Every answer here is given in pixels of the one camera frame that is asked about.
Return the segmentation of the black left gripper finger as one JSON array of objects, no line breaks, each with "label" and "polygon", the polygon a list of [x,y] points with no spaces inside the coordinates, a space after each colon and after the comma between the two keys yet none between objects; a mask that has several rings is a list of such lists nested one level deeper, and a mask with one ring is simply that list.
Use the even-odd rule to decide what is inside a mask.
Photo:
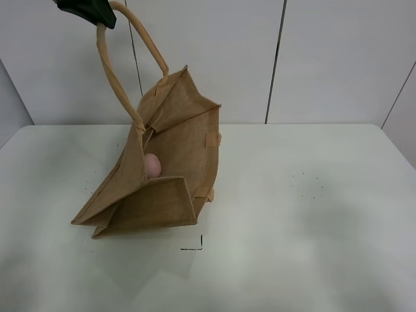
[{"label": "black left gripper finger", "polygon": [[64,12],[74,14],[90,23],[103,24],[113,29],[116,16],[108,0],[55,0],[57,7]]}]

